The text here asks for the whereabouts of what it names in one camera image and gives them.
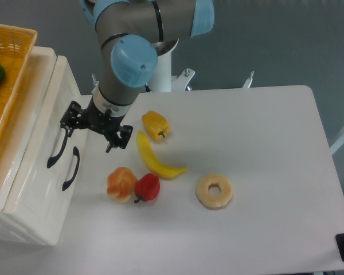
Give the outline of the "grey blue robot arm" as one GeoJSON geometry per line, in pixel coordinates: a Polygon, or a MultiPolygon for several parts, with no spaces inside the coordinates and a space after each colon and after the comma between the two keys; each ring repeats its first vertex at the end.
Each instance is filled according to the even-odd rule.
{"type": "Polygon", "coordinates": [[[108,148],[125,148],[133,128],[122,120],[153,77],[158,54],[154,45],[212,30],[212,1],[81,1],[93,25],[104,62],[86,108],[73,101],[60,126],[67,138],[76,129],[105,137],[108,148]]]}

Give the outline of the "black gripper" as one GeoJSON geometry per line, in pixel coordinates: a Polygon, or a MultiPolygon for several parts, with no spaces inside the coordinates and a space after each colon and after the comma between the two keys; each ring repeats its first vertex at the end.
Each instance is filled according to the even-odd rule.
{"type": "Polygon", "coordinates": [[[71,101],[60,120],[60,127],[65,129],[67,137],[71,137],[74,130],[86,129],[89,127],[105,136],[108,146],[105,150],[109,153],[113,148],[125,149],[133,132],[130,125],[121,126],[123,116],[113,116],[114,111],[107,108],[104,113],[98,110],[95,105],[87,106],[86,110],[76,101],[71,101]]]}

